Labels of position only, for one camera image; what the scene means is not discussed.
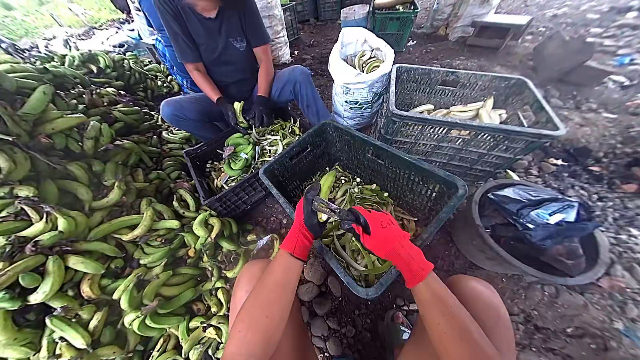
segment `leg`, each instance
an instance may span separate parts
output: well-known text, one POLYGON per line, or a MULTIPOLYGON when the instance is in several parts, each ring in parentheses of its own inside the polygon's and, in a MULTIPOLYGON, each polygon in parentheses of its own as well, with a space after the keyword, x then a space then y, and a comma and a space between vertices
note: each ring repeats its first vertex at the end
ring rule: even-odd
MULTIPOLYGON (((445 283, 498 350, 500 360, 515 360, 515 337, 511 319, 495 289, 488 282, 467 275, 452 276, 445 283)), ((411 337, 396 358, 438 359, 429 333, 419 319, 413 327, 411 337)))
MULTIPOLYGON (((236 279, 233 293, 231 294, 231 304, 229 308, 229 328, 233 328, 234 321, 238 311, 242 307, 244 301, 253 290, 253 287, 262 276, 264 269, 269 265, 269 259, 253 260, 247 263, 236 279)), ((276 347, 276 351, 271 356, 273 360, 308 360, 317 359, 316 351, 311 344, 307 327, 302 321, 302 312, 300 310, 300 302, 296 297, 289 320, 282 333, 282 339, 276 347)))
POLYGON ((230 126, 222 111, 203 93, 170 97, 160 105, 160 114, 169 124, 202 141, 213 139, 230 126))
POLYGON ((293 65, 276 73, 271 87, 271 101, 277 106, 287 106, 295 101, 313 125, 332 119, 311 79, 309 69, 304 66, 293 65))

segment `black rubber tub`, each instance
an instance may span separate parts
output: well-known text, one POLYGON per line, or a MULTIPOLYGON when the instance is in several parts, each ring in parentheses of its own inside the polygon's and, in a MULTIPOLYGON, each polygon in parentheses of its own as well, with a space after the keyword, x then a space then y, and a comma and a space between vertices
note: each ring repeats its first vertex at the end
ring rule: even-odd
POLYGON ((484 230, 480 223, 478 205, 485 194, 502 188, 523 184, 541 187, 526 181, 495 180, 482 185, 467 202, 464 209, 457 212, 452 220, 452 235, 460 251, 477 266, 503 274, 522 274, 536 277, 540 282, 580 285, 598 279, 609 266, 609 242, 601 231, 580 238, 582 251, 586 257, 584 271, 570 277, 560 270, 544 264, 525 264, 503 250, 484 230))

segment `red work glove with black palm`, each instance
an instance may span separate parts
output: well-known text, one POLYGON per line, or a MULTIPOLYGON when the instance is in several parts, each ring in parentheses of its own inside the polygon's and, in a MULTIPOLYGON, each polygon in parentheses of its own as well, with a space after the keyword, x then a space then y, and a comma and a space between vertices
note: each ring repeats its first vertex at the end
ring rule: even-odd
POLYGON ((409 240, 409 233, 400 228, 390 213, 361 206, 348 211, 356 221, 343 220, 340 223, 342 230, 359 237, 362 245, 376 256, 391 261, 404 277, 407 288, 420 284, 433 271, 433 264, 409 240))
POLYGON ((320 183, 313 183, 296 206, 291 230, 284 238, 280 248, 296 258, 306 261, 314 240, 322 235, 326 223, 318 221, 317 212, 312 209, 314 198, 320 192, 320 183))

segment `black plastic crate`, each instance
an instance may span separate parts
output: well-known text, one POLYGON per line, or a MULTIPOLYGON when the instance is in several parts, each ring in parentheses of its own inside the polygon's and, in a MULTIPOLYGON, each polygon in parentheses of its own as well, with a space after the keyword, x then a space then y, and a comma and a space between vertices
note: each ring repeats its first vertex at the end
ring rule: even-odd
POLYGON ((317 0, 296 1, 296 12, 298 13, 298 22, 316 19, 318 17, 317 0))
POLYGON ((220 133, 215 139, 201 143, 184 151, 184 158, 191 172, 191 177, 196 183, 200 202, 215 211, 219 217, 236 217, 250 209, 266 195, 269 194, 267 186, 262 182, 258 172, 247 176, 235 186, 216 194, 209 186, 206 172, 209 160, 220 161, 225 140, 238 133, 235 128, 230 128, 220 133))
POLYGON ((487 180, 565 133, 535 86, 522 76, 405 64, 391 70, 390 90, 372 132, 383 143, 468 183, 487 180), (494 96, 495 108, 509 114, 501 124, 409 112, 423 104, 449 108, 489 96, 494 96), (518 114, 525 106, 535 118, 526 126, 518 114))
POLYGON ((283 4, 282 15, 284 16, 284 24, 287 27, 287 38, 291 42, 300 36, 296 3, 283 4))
POLYGON ((317 0, 318 1, 318 20, 338 20, 340 19, 341 1, 340 0, 317 0))
MULTIPOLYGON (((456 176, 334 122, 323 122, 304 134, 264 165, 260 178, 293 217, 294 205, 301 197, 304 185, 335 164, 358 176, 365 184, 379 185, 398 206, 417 216, 418 225, 423 228, 415 239, 418 246, 431 241, 467 195, 467 186, 456 176)), ((397 269, 392 267, 373 287, 363 288, 328 247, 320 240, 314 245, 347 287, 360 297, 377 297, 398 275, 397 269)))

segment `blue jeans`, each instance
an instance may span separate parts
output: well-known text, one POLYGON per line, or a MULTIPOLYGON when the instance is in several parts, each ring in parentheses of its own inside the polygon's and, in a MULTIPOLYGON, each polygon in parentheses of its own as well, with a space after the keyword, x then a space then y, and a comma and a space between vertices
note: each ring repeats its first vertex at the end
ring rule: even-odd
MULTIPOLYGON (((311 79, 310 71, 300 65, 293 65, 276 73, 269 101, 274 107, 286 107, 291 101, 295 101, 312 125, 332 119, 311 79)), ((160 106, 160 114, 169 124, 202 141, 211 140, 230 127, 222 111, 204 93, 164 100, 160 106)))

